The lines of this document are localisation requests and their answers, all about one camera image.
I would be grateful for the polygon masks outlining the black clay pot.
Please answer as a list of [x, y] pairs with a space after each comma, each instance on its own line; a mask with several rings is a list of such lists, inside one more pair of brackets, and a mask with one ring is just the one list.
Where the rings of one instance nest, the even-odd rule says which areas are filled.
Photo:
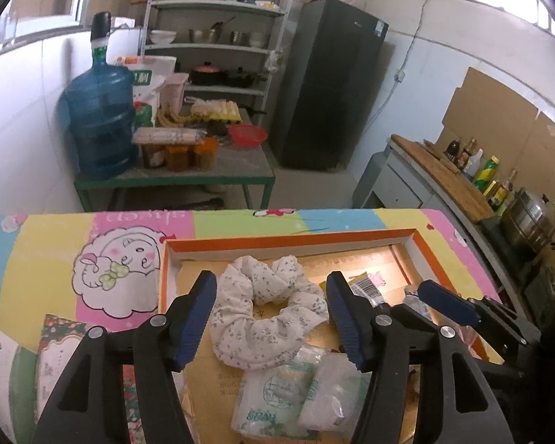
[[190, 82], [200, 86], [224, 85], [226, 72], [209, 61], [197, 65], [190, 71]]

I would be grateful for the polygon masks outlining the bunch of bananas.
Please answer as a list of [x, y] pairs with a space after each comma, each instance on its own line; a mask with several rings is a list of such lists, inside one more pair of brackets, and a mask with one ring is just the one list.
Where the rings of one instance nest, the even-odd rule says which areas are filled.
[[185, 127], [191, 123], [191, 117], [179, 115], [172, 108], [166, 107], [157, 110], [156, 121], [157, 125], [161, 127]]

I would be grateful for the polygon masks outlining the dark grey refrigerator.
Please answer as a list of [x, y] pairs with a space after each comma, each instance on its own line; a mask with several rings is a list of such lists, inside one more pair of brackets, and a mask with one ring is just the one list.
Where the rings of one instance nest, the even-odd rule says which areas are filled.
[[345, 162], [374, 99], [387, 32], [385, 21], [339, 0], [304, 5], [269, 132], [280, 165], [330, 171]]

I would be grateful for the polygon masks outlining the orange sauce jar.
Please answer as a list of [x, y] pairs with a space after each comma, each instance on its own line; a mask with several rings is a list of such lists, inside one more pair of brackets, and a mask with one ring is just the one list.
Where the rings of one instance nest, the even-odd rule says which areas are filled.
[[188, 171], [191, 160], [190, 145], [168, 145], [165, 147], [165, 161], [168, 171]]
[[193, 147], [194, 164], [202, 171], [211, 171], [215, 167], [216, 153], [219, 149], [219, 142], [214, 137], [203, 137], [203, 139]]

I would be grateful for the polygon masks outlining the noodle bundle package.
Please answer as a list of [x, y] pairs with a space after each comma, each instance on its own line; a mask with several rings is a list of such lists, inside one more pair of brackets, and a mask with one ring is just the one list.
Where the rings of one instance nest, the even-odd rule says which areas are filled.
[[185, 127], [139, 127], [132, 136], [138, 145], [193, 145], [205, 137], [205, 131]]

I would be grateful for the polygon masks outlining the black water pump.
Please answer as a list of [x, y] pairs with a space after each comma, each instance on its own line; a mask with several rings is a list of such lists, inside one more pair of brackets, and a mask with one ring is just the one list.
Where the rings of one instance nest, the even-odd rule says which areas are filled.
[[91, 46], [93, 49], [105, 47], [111, 32], [112, 16], [108, 11], [94, 15], [91, 25]]

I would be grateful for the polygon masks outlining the pink plastic container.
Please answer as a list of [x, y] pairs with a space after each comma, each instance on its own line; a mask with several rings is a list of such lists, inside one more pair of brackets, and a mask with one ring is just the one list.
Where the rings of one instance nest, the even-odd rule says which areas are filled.
[[172, 73], [166, 78], [165, 85], [160, 92], [160, 106], [163, 110], [180, 113], [188, 82], [189, 74], [184, 72]]

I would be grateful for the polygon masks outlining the white bowl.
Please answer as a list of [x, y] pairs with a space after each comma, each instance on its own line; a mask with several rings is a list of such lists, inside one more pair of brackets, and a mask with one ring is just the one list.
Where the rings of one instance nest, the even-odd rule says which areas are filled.
[[177, 33], [175, 31], [168, 30], [151, 30], [149, 33], [149, 39], [152, 44], [155, 45], [166, 45], [172, 44], [175, 41]]

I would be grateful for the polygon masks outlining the dark sauce jar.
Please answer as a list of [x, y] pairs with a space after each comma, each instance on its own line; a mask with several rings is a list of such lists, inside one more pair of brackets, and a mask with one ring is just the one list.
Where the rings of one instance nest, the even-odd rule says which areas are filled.
[[165, 166], [165, 145], [145, 144], [141, 147], [143, 166], [148, 169]]

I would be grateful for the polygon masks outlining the orange shallow cardboard box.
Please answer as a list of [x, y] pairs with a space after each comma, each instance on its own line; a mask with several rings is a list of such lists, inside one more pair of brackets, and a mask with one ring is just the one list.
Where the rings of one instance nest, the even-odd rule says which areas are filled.
[[[381, 279], [379, 290], [390, 305], [401, 303], [404, 288], [434, 280], [467, 298], [497, 293], [468, 246], [446, 240], [429, 223], [401, 229], [370, 229], [348, 233], [308, 233], [297, 236], [246, 236], [226, 239], [170, 240], [163, 248], [159, 309], [166, 311], [188, 293], [202, 270], [220, 276], [234, 260], [251, 256], [264, 263], [294, 256], [307, 278], [324, 282], [333, 270], [347, 280], [367, 273]], [[242, 443], [231, 430], [242, 373], [220, 362], [209, 335], [204, 335], [195, 359], [184, 372], [183, 400], [200, 443]]]

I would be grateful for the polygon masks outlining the grey kitchen counter cabinet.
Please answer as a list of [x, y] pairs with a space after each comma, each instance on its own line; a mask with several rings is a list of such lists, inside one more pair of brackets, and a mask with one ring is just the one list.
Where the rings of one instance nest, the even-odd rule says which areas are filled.
[[387, 209], [421, 209], [427, 215], [444, 215], [450, 225], [452, 236], [459, 235], [473, 257], [482, 266], [487, 280], [493, 284], [502, 301], [509, 303], [516, 313], [532, 316], [516, 281], [509, 274], [507, 260], [492, 246], [484, 233], [481, 222], [476, 225], [458, 219], [426, 182], [413, 171], [389, 143], [381, 152], [373, 154], [353, 192], [355, 208], [370, 204]]

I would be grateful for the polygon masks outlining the cardboard wall sheet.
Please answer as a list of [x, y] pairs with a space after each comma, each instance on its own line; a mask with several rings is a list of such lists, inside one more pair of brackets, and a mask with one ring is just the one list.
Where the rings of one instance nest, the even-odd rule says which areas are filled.
[[484, 159], [499, 158], [498, 178], [515, 168], [516, 188], [555, 201], [555, 124], [515, 91], [469, 68], [442, 124], [439, 149], [456, 137], [462, 144], [476, 139]]

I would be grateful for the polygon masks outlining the green yellow bottle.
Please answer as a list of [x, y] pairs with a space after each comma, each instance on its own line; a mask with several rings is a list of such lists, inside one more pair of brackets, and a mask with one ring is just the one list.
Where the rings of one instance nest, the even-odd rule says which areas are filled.
[[499, 158], [495, 155], [492, 155], [488, 161], [485, 162], [484, 166], [481, 170], [476, 174], [476, 177], [473, 178], [473, 185], [478, 191], [483, 192], [485, 188], [488, 187], [490, 181], [492, 180], [493, 176], [495, 175], [495, 171], [499, 166]]

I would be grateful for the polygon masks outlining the egg tray in bag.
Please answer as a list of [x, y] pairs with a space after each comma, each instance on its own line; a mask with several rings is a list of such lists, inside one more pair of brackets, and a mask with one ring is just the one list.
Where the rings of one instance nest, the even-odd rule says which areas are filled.
[[204, 100], [186, 96], [184, 102], [190, 106], [190, 117], [193, 121], [241, 122], [241, 111], [233, 101], [223, 99]]

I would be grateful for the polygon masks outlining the steel steamer pot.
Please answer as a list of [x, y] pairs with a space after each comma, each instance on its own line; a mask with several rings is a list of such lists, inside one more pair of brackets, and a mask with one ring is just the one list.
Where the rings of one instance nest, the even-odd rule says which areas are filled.
[[500, 218], [503, 236], [516, 249], [538, 255], [552, 242], [555, 224], [543, 198], [520, 188]]

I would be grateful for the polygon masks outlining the red plastic colander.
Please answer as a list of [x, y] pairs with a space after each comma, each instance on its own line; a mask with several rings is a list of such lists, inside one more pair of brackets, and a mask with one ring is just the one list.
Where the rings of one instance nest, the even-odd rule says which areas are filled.
[[243, 148], [260, 147], [268, 138], [263, 128], [248, 123], [235, 123], [228, 129], [228, 133], [233, 143]]

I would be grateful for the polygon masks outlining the black wok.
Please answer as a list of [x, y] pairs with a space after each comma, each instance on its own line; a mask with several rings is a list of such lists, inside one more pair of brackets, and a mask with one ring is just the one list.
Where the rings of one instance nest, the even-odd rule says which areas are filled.
[[251, 88], [258, 83], [265, 82], [265, 80], [266, 77], [263, 73], [248, 72], [242, 67], [227, 71], [225, 74], [225, 84], [231, 87]]

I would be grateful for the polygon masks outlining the white green tissue packet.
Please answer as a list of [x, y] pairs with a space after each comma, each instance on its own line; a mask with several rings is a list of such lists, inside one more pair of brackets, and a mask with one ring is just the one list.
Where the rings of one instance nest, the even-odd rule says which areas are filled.
[[315, 370], [313, 364], [290, 362], [243, 373], [231, 429], [255, 439], [317, 440], [318, 431], [299, 423]]

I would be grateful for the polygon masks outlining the colourful cartoon table cloth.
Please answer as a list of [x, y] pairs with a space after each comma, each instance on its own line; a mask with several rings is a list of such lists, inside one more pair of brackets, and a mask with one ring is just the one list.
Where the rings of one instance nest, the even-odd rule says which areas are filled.
[[112, 331], [135, 327], [158, 301], [168, 239], [297, 236], [429, 223], [466, 246], [444, 215], [421, 209], [269, 209], [0, 215], [0, 330], [37, 355], [45, 316]]

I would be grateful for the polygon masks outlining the green white tissue box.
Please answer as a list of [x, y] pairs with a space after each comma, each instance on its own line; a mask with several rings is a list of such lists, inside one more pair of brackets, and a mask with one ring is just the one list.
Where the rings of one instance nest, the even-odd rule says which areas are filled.
[[32, 442], [37, 359], [0, 330], [0, 429], [13, 443]]

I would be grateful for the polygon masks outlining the clear wrapped tissue packet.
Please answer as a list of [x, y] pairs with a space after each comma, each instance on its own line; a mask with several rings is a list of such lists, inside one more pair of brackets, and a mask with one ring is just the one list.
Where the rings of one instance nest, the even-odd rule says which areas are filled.
[[346, 354], [331, 353], [317, 366], [299, 423], [351, 439], [360, 418], [372, 374], [361, 373]]

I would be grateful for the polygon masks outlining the white floral scrunchie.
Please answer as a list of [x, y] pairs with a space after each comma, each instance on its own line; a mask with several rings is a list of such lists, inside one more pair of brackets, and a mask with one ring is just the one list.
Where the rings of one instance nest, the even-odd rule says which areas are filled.
[[245, 256], [221, 274], [209, 318], [212, 349], [227, 366], [265, 370], [290, 362], [330, 319], [324, 291], [294, 256]]

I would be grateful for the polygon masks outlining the dark soy sauce bottle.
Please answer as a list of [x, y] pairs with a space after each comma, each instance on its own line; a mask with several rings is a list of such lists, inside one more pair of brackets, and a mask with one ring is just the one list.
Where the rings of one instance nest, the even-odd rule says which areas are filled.
[[461, 146], [461, 139], [459, 137], [452, 140], [448, 147], [445, 150], [445, 155], [449, 159], [449, 161], [455, 162], [456, 158], [458, 157], [459, 150]]

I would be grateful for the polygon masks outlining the steel mixing bowl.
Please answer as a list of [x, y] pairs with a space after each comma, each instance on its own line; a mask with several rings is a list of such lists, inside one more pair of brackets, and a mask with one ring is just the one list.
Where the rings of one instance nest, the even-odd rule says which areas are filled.
[[216, 44], [221, 36], [220, 29], [189, 29], [189, 42], [194, 44]]

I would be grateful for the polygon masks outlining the floral tissue pack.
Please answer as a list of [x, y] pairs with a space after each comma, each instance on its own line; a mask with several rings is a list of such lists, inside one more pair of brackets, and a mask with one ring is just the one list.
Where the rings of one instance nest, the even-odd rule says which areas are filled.
[[84, 335], [91, 325], [47, 314], [42, 327], [36, 369], [35, 422], [39, 423], [46, 407], [57, 391], [57, 400], [65, 410], [86, 411], [89, 398], [90, 357], [72, 365], [72, 378], [68, 367]]

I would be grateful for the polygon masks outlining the white rice sack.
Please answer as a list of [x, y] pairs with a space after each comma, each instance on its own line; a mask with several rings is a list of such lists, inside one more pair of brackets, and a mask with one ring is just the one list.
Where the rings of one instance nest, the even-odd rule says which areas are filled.
[[118, 57], [116, 65], [127, 67], [134, 75], [133, 100], [138, 104], [137, 117], [144, 126], [154, 126], [160, 106], [160, 92], [174, 73], [176, 58], [145, 55]]

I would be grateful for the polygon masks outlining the yellow white snack packet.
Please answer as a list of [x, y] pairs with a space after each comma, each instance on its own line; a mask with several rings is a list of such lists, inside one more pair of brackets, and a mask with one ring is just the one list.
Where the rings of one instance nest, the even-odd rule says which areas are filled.
[[352, 293], [357, 297], [367, 299], [373, 308], [386, 303], [386, 300], [375, 283], [376, 277], [379, 277], [379, 274], [371, 275], [364, 273], [354, 277], [349, 282]]

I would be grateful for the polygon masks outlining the green side table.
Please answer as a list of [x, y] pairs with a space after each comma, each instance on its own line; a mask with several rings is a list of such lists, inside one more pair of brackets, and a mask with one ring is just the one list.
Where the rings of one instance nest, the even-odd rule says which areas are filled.
[[238, 185], [248, 209], [267, 209], [276, 176], [262, 147], [242, 148], [231, 143], [217, 151], [216, 164], [209, 171], [172, 172], [165, 168], [128, 169], [115, 178], [95, 181], [78, 174], [74, 187], [85, 212], [94, 212], [89, 191], [151, 188], [151, 186]]

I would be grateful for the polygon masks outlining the purple white snack packet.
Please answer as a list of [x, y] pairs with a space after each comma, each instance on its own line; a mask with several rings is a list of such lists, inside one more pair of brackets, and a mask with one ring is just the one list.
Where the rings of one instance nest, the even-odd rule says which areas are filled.
[[433, 321], [432, 315], [429, 311], [429, 308], [426, 304], [421, 301], [418, 296], [418, 286], [417, 285], [410, 285], [404, 287], [404, 299], [403, 303], [416, 311], [422, 317], [428, 319], [429, 321]]

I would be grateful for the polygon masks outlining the white plastic bottle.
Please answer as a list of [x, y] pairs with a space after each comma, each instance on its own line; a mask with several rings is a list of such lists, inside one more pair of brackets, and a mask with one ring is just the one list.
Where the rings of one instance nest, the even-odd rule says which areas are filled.
[[479, 150], [477, 150], [475, 152], [475, 154], [471, 155], [471, 157], [469, 157], [467, 164], [464, 167], [463, 170], [463, 174], [470, 180], [473, 181], [473, 178], [475, 178], [475, 175], [478, 173], [479, 171], [479, 167], [480, 167], [480, 161], [481, 158], [483, 157], [483, 149], [479, 148]]

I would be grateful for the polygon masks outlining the blue water jug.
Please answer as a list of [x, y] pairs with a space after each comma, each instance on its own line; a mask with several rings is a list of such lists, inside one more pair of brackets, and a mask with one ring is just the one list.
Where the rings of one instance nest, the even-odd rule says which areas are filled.
[[133, 143], [134, 74], [109, 64], [106, 56], [105, 46], [93, 48], [91, 68], [64, 91], [80, 173], [97, 181], [127, 171], [138, 155]]

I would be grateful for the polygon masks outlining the metal storage shelf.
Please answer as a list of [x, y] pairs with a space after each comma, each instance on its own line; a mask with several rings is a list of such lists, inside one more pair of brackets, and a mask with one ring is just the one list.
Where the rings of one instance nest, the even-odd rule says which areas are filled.
[[262, 124], [282, 58], [293, 0], [139, 0], [139, 54], [175, 57], [178, 71], [209, 64], [223, 77], [189, 82], [189, 96], [225, 98]]

